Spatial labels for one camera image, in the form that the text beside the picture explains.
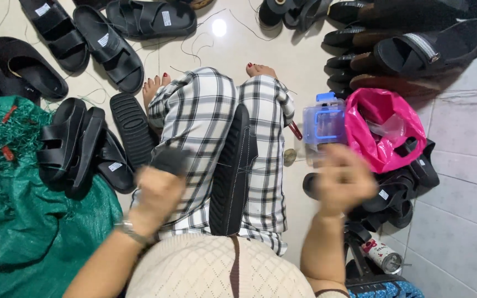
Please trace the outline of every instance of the woman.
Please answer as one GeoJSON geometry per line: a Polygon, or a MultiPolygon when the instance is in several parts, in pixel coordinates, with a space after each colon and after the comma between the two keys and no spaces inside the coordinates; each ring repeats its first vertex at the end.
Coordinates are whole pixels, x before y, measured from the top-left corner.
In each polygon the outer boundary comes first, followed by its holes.
{"type": "Polygon", "coordinates": [[[274,70],[248,64],[250,79],[233,81],[208,67],[170,82],[145,84],[149,123],[161,144],[194,151],[186,177],[141,169],[135,204],[90,257],[64,297],[349,297],[345,283],[342,212],[372,197],[376,184],[365,162],[346,146],[324,146],[317,193],[320,209],[301,252],[301,271],[282,259],[286,230],[282,193],[282,129],[293,101],[274,70]],[[248,108],[259,156],[237,236],[210,235],[208,207],[216,160],[236,105],[248,108]],[[138,261],[146,239],[160,242],[138,261]]]}

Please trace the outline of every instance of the bare foot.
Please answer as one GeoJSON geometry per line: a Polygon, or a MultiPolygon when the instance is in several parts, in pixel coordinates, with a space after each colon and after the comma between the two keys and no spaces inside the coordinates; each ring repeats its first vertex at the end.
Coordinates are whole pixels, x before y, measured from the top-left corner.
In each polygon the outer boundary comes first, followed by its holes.
{"type": "Polygon", "coordinates": [[[275,71],[272,68],[260,64],[248,63],[248,65],[246,66],[246,72],[248,73],[250,78],[262,74],[277,78],[277,76],[275,75],[275,71]]]}
{"type": "Polygon", "coordinates": [[[161,86],[167,86],[171,82],[171,77],[164,73],[163,77],[156,76],[154,79],[149,79],[142,87],[142,101],[145,105],[145,110],[149,109],[149,103],[156,96],[157,89],[161,86]]]}

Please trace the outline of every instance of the hand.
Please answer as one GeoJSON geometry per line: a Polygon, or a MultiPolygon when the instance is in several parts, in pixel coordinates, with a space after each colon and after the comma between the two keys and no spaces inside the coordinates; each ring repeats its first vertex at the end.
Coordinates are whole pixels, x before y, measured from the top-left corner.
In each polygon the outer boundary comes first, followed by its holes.
{"type": "Polygon", "coordinates": [[[185,191],[185,177],[144,166],[136,183],[141,190],[139,205],[130,210],[129,218],[136,233],[151,236],[176,209],[185,191]]]}
{"type": "Polygon", "coordinates": [[[321,216],[340,216],[376,195],[378,186],[366,162],[341,144],[321,147],[324,158],[316,193],[321,201],[321,216]]]}

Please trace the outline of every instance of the sweater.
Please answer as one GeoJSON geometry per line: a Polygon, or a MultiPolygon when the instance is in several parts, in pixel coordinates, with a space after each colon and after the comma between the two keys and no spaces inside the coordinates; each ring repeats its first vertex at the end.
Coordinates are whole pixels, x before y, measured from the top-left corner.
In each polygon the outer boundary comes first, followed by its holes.
{"type": "MultiPolygon", "coordinates": [[[[321,291],[320,298],[347,298],[321,291]]],[[[305,276],[267,245],[241,237],[182,234],[152,247],[127,298],[315,297],[305,276]]]]}

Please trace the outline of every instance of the checkered pants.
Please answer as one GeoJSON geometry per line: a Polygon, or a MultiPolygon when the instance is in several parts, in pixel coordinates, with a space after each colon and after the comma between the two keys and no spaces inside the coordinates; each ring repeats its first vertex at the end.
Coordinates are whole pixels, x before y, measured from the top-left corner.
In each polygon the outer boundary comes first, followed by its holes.
{"type": "MultiPolygon", "coordinates": [[[[248,202],[239,235],[268,244],[277,255],[287,249],[285,195],[282,192],[283,127],[294,117],[288,89],[268,75],[235,86],[232,79],[210,67],[188,71],[161,87],[149,104],[149,123],[163,128],[158,152],[164,146],[194,153],[187,166],[187,189],[158,233],[159,239],[184,233],[210,234],[209,204],[212,177],[238,104],[248,108],[251,132],[259,156],[249,176],[248,202]]],[[[132,204],[137,204],[138,191],[132,204]]]]}

